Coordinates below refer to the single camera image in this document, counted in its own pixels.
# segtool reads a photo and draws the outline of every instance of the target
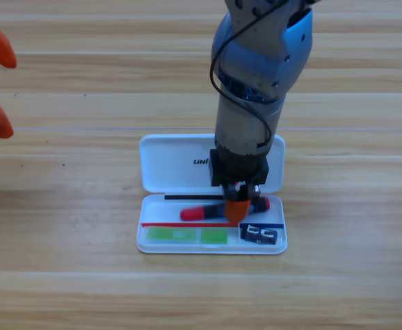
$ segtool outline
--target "wooden table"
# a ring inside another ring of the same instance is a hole
[[[326,0],[278,133],[289,247],[135,244],[138,141],[212,132],[222,0],[0,0],[0,329],[402,330],[402,0]]]

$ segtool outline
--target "case lid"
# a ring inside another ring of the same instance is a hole
[[[143,187],[151,193],[221,195],[212,187],[209,170],[214,134],[153,134],[140,141]],[[276,135],[270,153],[266,183],[261,193],[275,193],[282,187],[285,142]]]

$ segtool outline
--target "white plastic case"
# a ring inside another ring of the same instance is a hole
[[[267,223],[278,226],[274,245],[262,245],[240,238],[239,226],[220,228],[226,230],[226,243],[202,243],[204,229],[194,228],[190,242],[154,240],[148,238],[151,227],[146,223],[183,223],[180,211],[185,208],[218,204],[221,201],[184,199],[191,195],[222,196],[221,187],[210,184],[209,152],[214,149],[214,134],[155,134],[140,141],[140,160],[143,187],[151,193],[143,200],[137,231],[137,247],[145,253],[177,254],[279,254],[288,245],[284,211],[279,197],[273,194],[282,187],[284,176],[285,142],[276,135],[267,156],[269,172],[266,184],[260,186],[261,196],[271,203],[270,210],[249,215],[245,223]],[[175,195],[182,199],[167,199]],[[196,222],[225,222],[225,218]]]

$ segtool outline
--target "wire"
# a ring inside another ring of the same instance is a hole
[[[256,19],[254,19],[253,21],[251,21],[248,25],[244,26],[241,30],[239,30],[238,32],[236,32],[233,36],[231,36],[230,38],[228,38],[227,40],[225,40],[225,42],[223,42],[223,44],[221,45],[221,47],[219,48],[219,50],[216,52],[216,55],[213,57],[212,63],[210,65],[210,81],[213,85],[213,87],[215,87],[216,91],[223,97],[226,98],[229,102],[232,102],[234,105],[237,105],[238,107],[242,108],[243,110],[247,111],[248,113],[250,113],[252,116],[255,116],[257,119],[259,119],[262,124],[264,124],[267,132],[268,132],[268,138],[265,140],[265,142],[259,143],[257,145],[258,148],[261,148],[263,146],[266,146],[268,143],[270,143],[271,138],[273,137],[273,132],[271,131],[270,126],[268,125],[267,121],[265,121],[264,117],[262,117],[262,115],[258,112],[256,112],[256,110],[254,110],[253,108],[249,107],[249,106],[245,106],[241,103],[239,103],[238,101],[232,99],[230,96],[228,96],[227,94],[225,94],[217,85],[215,82],[215,79],[213,77],[213,72],[215,70],[215,64],[218,61],[222,51],[225,49],[225,47],[227,47],[227,45],[232,42],[233,40],[235,40],[237,37],[239,37],[241,34],[245,33],[247,30],[249,30],[250,28],[252,28],[256,23],[260,22],[262,19],[265,19],[269,14],[271,14],[272,12],[278,10],[279,8],[281,8],[283,5],[287,4],[289,2],[289,0],[283,0],[281,3],[278,3],[277,5],[275,5],[274,7],[272,7],[271,9],[267,10],[264,14],[258,16]]]

